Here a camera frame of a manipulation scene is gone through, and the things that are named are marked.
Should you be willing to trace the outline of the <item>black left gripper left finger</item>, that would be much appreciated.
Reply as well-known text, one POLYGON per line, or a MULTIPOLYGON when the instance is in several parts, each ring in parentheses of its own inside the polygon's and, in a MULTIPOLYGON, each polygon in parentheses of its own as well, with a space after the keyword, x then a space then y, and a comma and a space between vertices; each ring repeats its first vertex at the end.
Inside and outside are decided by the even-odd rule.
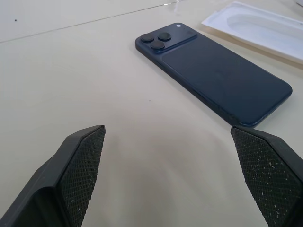
POLYGON ((97 181, 104 125, 69 135, 0 219, 0 227, 81 227, 97 181))

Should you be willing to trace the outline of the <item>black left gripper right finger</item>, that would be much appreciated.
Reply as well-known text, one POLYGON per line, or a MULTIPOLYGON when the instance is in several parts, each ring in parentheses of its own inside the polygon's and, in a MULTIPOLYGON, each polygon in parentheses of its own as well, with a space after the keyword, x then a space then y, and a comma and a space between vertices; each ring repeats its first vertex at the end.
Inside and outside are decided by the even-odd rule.
POLYGON ((245 183, 269 227, 303 227, 303 159, 280 137, 233 126, 245 183))

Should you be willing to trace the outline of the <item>dark blue smartphone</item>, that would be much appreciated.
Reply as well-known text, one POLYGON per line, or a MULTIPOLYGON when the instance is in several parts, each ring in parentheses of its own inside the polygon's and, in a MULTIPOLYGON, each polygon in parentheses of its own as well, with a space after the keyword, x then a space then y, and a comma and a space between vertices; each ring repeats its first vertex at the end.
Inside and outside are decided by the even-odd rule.
POLYGON ((182 23, 141 35, 135 47, 230 125, 255 127, 293 91, 282 79, 182 23))

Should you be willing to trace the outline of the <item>white phone box base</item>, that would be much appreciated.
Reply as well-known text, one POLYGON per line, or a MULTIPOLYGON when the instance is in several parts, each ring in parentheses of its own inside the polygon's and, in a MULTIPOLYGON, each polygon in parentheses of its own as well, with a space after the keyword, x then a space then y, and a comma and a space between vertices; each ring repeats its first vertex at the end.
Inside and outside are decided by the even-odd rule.
POLYGON ((303 21, 234 1, 201 24, 303 65, 303 21))

